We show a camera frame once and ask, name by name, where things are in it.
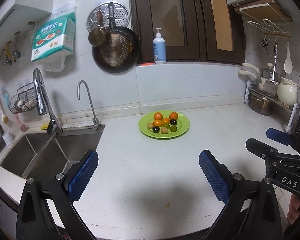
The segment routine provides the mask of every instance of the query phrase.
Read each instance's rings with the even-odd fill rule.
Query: stainless steel pot
[[[260,76],[268,80],[272,76],[272,70],[269,68],[261,68],[260,69]],[[274,72],[274,81],[278,82],[279,74]]]
[[[251,91],[251,98],[249,101],[250,108],[262,115],[271,115],[273,112],[273,103],[263,95],[259,95]]]

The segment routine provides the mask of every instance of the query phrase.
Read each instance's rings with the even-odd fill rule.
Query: orange
[[[168,117],[165,117],[162,119],[162,123],[170,123],[170,119]]]
[[[176,112],[172,112],[171,114],[169,114],[169,118],[170,119],[178,119],[178,114]]]
[[[162,121],[161,120],[154,120],[153,125],[161,127],[162,126]]]
[[[154,118],[155,120],[162,120],[163,116],[162,116],[161,113],[158,112],[158,113],[155,113],[155,114],[154,114],[153,118]]]

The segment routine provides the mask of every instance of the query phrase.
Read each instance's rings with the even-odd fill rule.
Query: human hand
[[[290,225],[292,225],[296,219],[300,215],[300,211],[298,210],[300,208],[300,198],[292,194],[290,198],[290,204],[289,204],[289,212],[287,214],[287,221]]]

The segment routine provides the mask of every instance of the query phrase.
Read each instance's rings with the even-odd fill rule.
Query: double sink
[[[66,173],[88,150],[95,150],[102,132],[103,129],[83,128],[51,136],[24,134],[0,161],[0,166],[24,179],[53,179],[58,173]]]

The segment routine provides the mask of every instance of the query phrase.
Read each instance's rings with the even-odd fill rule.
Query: kitchen counter
[[[263,160],[246,150],[247,139],[296,154],[266,137],[269,127],[284,130],[284,122],[257,114],[247,105],[182,112],[190,120],[190,129],[171,140],[142,134],[140,115],[103,121],[99,165],[81,199],[73,203],[98,239],[163,239],[211,226],[224,204],[199,166],[203,150],[210,150],[231,173],[259,181],[266,168]],[[0,160],[6,151],[0,153]],[[0,167],[0,187],[18,203],[25,182]],[[56,224],[62,226],[52,201],[49,206]]]

